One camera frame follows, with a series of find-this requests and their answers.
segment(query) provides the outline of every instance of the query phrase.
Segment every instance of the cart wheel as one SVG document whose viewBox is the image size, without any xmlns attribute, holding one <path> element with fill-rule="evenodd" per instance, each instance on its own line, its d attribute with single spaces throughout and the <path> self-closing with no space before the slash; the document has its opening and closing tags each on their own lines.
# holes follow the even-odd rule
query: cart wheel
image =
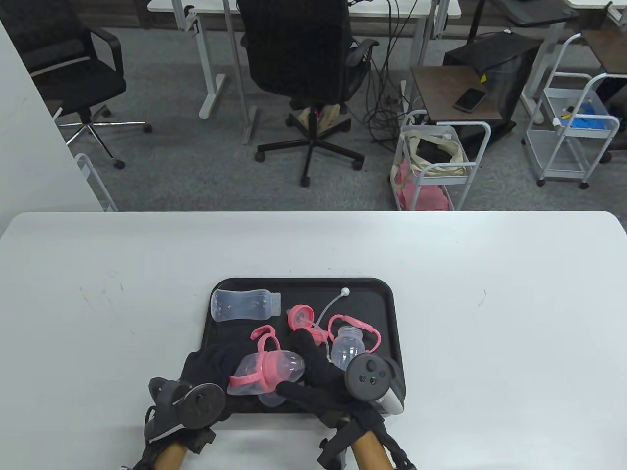
<svg viewBox="0 0 627 470">
<path fill-rule="evenodd" d="M 605 152 L 599 160 L 599 163 L 610 163 L 612 161 L 612 154 L 609 152 Z"/>
</svg>

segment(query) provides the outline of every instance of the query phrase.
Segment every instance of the pink cloth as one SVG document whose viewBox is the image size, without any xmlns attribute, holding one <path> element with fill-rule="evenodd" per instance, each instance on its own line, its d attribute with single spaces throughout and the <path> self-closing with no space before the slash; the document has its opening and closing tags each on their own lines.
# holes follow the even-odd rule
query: pink cloth
<svg viewBox="0 0 627 470">
<path fill-rule="evenodd" d="M 402 184 L 405 181 L 405 186 L 402 190 L 396 191 L 398 201 L 401 208 L 404 211 L 408 211 L 409 207 L 416 195 L 416 183 L 412 178 L 408 178 L 409 166 L 407 161 L 403 160 L 396 174 L 396 183 Z M 439 186 L 422 186 L 420 188 L 420 194 L 418 194 L 418 202 L 416 203 L 417 211 L 449 211 L 450 201 Z"/>
</svg>

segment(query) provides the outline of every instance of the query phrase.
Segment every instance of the carpet floor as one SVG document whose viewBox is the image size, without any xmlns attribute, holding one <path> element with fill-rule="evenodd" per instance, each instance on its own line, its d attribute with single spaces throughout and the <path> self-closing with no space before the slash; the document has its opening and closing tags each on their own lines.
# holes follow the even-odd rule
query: carpet floor
<svg viewBox="0 0 627 470">
<path fill-rule="evenodd" d="M 154 133 L 140 128 L 101 128 L 110 150 L 125 160 L 126 169 L 113 169 L 105 152 L 88 135 L 71 145 L 74 154 L 90 156 L 107 189 L 122 211 L 387 211 L 394 199 L 386 177 L 393 154 L 375 144 L 357 121 L 352 131 L 330 141 L 366 155 L 360 172 L 341 157 L 315 152 L 310 167 L 311 186 L 298 185 L 305 151 L 272 152 L 259 164 L 255 145 L 300 138 L 286 128 L 287 98 L 262 92 L 248 77 L 246 53 L 240 49 L 249 104 L 261 110 L 251 145 L 242 146 L 242 118 L 234 83 L 226 33 L 208 32 L 218 73 L 227 82 L 206 121 L 198 118 L 206 96 L 196 42 L 178 31 L 113 29 L 124 51 L 128 90 L 110 100 L 113 116 L 107 120 L 146 120 Z M 386 40 L 380 39 L 375 59 L 382 63 Z M 460 41 L 432 41 L 426 64 L 441 64 L 446 50 Z M 390 64 L 400 80 L 408 64 L 409 39 L 400 39 Z M 110 53 L 102 44 L 105 60 Z M 567 58 L 595 67 L 588 50 Z M 366 87 L 350 101 L 351 112 L 365 113 Z M 62 118 L 71 122 L 75 117 Z M 529 156 L 520 144 L 528 118 L 521 106 L 514 131 L 491 146 L 470 189 L 465 210 L 604 210 L 627 221 L 627 159 L 617 155 L 600 165 L 583 191 L 576 182 L 548 181 L 537 187 Z"/>
</svg>

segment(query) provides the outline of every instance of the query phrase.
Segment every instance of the white wall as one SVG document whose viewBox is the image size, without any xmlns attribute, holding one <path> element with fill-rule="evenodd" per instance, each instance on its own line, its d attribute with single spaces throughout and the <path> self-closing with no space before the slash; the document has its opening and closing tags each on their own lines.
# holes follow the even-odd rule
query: white wall
<svg viewBox="0 0 627 470">
<path fill-rule="evenodd" d="M 0 235 L 22 212 L 102 211 L 0 23 Z"/>
</svg>

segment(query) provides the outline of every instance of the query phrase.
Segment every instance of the office chair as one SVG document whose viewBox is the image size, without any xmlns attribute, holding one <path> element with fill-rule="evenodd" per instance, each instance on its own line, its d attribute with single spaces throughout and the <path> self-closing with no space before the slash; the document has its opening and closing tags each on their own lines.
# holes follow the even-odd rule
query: office chair
<svg viewBox="0 0 627 470">
<path fill-rule="evenodd" d="M 151 133 L 152 126 L 145 122 L 95 122 L 99 116 L 111 116 L 106 105 L 91 113 L 90 107 L 126 91 L 118 39 L 100 28 L 82 25 L 70 0 L 2 0 L 0 20 L 44 101 L 60 100 L 61 115 L 78 113 L 80 123 L 59 126 L 79 128 L 66 144 L 88 130 L 113 160 L 113 166 L 122 170 L 126 164 L 111 154 L 95 128 L 132 125 Z M 111 48 L 115 70 L 98 60 L 92 33 Z"/>
<path fill-rule="evenodd" d="M 317 112 L 325 105 L 343 104 L 355 94 L 370 70 L 372 49 L 378 43 L 366 39 L 358 46 L 350 35 L 346 0 L 238 0 L 253 81 L 264 91 L 290 97 L 311 111 L 308 128 L 289 114 L 288 127 L 297 127 L 305 139 L 259 145 L 255 160 L 265 152 L 308 147 L 300 185 L 308 187 L 309 163 L 316 147 L 351 158 L 361 170 L 365 157 L 325 142 L 338 131 L 350 130 L 350 119 L 318 133 Z"/>
</svg>

